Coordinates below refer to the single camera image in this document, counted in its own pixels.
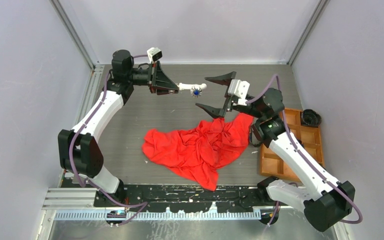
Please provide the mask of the white faucet with chrome head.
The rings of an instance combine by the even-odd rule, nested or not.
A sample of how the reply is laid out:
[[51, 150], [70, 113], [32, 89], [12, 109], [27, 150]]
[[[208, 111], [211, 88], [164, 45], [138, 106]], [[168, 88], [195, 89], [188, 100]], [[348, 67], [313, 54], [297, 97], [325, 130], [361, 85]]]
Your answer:
[[202, 95], [203, 90], [207, 88], [205, 83], [201, 84], [186, 84], [179, 83], [177, 85], [179, 91], [189, 91], [191, 96], [194, 98], [199, 98]]

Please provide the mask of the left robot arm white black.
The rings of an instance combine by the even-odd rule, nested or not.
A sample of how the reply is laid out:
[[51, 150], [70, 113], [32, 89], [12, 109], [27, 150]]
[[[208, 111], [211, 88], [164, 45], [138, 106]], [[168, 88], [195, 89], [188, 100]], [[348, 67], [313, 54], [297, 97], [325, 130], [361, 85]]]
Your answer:
[[60, 166], [105, 191], [106, 200], [115, 207], [125, 202], [126, 193], [123, 182], [104, 166], [98, 145], [100, 136], [127, 103], [135, 86], [146, 86], [157, 95], [176, 94], [180, 90], [163, 72], [160, 63], [163, 53], [158, 47], [149, 48], [145, 56], [148, 62], [135, 66], [135, 56], [128, 50], [115, 51], [96, 103], [72, 129], [63, 129], [57, 136]]

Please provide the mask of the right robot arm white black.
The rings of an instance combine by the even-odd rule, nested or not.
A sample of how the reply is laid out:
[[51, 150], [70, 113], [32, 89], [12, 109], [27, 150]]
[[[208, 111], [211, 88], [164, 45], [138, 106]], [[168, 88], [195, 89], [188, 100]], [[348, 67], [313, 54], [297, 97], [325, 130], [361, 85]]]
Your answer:
[[206, 80], [226, 86], [225, 102], [221, 108], [205, 104], [199, 104], [199, 107], [214, 119], [222, 118], [230, 111], [254, 117], [250, 133], [259, 144], [279, 156], [304, 185], [299, 188], [276, 176], [267, 177], [257, 185], [257, 198], [261, 204], [274, 203], [278, 207], [284, 203], [302, 212], [312, 227], [320, 232], [338, 222], [348, 223], [347, 216], [352, 212], [358, 216], [355, 224], [363, 220], [354, 203], [354, 186], [348, 181], [339, 181], [318, 164], [290, 131], [280, 87], [268, 84], [258, 95], [252, 96], [248, 93], [250, 83], [237, 79], [235, 72], [208, 76]]

